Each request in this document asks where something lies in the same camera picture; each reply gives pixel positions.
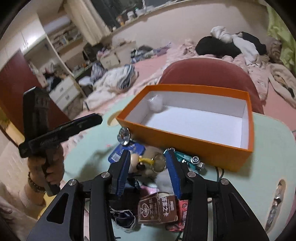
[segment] dark red door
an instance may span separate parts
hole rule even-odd
[[[35,86],[41,88],[19,50],[0,71],[0,106],[7,118],[22,134],[24,134],[22,96],[24,92]],[[50,129],[70,121],[52,100],[48,116]]]

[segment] white drawer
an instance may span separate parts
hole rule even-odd
[[[68,104],[70,104],[70,102],[72,100],[75,99],[75,97],[77,95],[79,95],[79,91],[76,89],[75,86],[72,86],[68,91],[67,93],[65,93],[60,99],[59,101],[57,102],[57,106],[63,110],[67,107]]]
[[[101,58],[100,62],[105,69],[112,69],[120,64],[117,56],[114,53],[109,54],[107,57]]]
[[[74,82],[71,77],[65,78],[61,83],[57,85],[57,87],[55,87],[53,91],[50,92],[50,98],[55,103],[57,103],[59,101],[59,98],[62,97],[67,92],[67,90],[71,88],[72,85],[74,85]]]

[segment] cable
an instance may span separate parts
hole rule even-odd
[[[220,176],[218,167],[215,167],[215,168],[216,168],[216,173],[217,173],[217,182],[219,182],[222,179],[222,177],[224,176],[225,171],[224,171],[223,168],[221,168],[222,173],[221,173],[221,176]]]

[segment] curtain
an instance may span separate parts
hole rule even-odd
[[[90,0],[67,0],[64,9],[92,46],[99,43],[104,36],[110,34],[110,30]]]

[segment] green cloth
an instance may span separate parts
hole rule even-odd
[[[296,41],[277,12],[269,5],[267,10],[269,17],[267,34],[282,42],[280,60],[289,70],[296,73]]]

